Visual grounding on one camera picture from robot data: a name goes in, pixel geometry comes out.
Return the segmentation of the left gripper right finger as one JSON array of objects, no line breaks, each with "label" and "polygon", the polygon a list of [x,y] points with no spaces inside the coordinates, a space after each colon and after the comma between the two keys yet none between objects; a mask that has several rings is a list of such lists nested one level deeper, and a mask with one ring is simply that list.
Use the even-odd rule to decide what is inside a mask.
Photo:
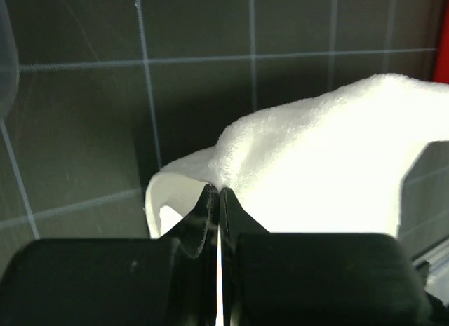
[{"label": "left gripper right finger", "polygon": [[431,304],[398,241],[270,233],[220,192],[225,325],[422,325]]}]

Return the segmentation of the white pink towel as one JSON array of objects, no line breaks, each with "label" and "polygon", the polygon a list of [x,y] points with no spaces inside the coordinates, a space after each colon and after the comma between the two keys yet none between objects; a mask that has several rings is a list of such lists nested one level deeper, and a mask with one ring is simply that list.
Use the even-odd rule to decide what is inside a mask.
[{"label": "white pink towel", "polygon": [[149,232],[161,237],[161,209],[184,214],[211,184],[273,232],[397,236],[404,178],[428,144],[447,139],[448,86],[401,74],[257,111],[151,178]]}]

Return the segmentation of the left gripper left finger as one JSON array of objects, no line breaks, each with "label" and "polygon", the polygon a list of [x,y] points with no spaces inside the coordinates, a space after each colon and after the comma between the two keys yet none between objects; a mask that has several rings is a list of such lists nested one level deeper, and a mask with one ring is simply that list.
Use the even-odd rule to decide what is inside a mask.
[{"label": "left gripper left finger", "polygon": [[1,278],[2,325],[214,325],[217,190],[158,239],[50,238]]}]

